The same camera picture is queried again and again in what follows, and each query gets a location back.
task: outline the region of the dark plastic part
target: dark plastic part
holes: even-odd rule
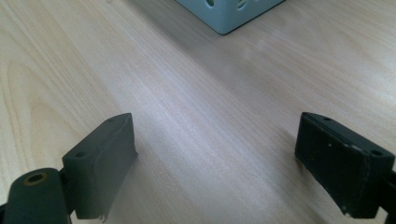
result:
[[[381,189],[381,207],[389,213],[389,220],[396,220],[396,173],[392,172],[391,177],[384,183]]]
[[[6,212],[6,204],[3,204],[0,206],[0,224],[3,224],[5,212]]]
[[[39,169],[15,180],[9,191],[3,223],[71,223],[58,171]]]
[[[385,224],[396,224],[396,217],[389,215],[385,221]]]
[[[79,219],[107,216],[136,157],[129,113],[106,120],[64,155],[67,204]]]
[[[375,217],[393,154],[332,119],[303,113],[295,155],[344,214]]]

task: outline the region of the wooden table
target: wooden table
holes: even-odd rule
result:
[[[396,153],[395,11],[289,0],[221,36],[173,0],[3,0],[0,201],[131,112],[108,223],[383,223],[344,217],[294,146],[310,111]]]

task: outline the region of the screw hole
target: screw hole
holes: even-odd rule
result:
[[[210,7],[213,7],[213,6],[215,5],[215,0],[206,0],[206,2],[207,2],[207,4],[208,4]]]
[[[43,182],[47,176],[47,173],[32,174],[23,180],[23,184],[26,186],[33,186]]]
[[[79,152],[78,154],[76,154],[76,157],[84,157],[85,156],[85,152]]]
[[[377,150],[371,151],[371,154],[373,154],[373,155],[375,155],[375,156],[382,156],[382,152],[377,151]]]
[[[238,7],[238,9],[241,9],[242,7],[245,6],[246,3],[247,3],[247,0],[239,0],[238,5],[236,5],[236,6]]]

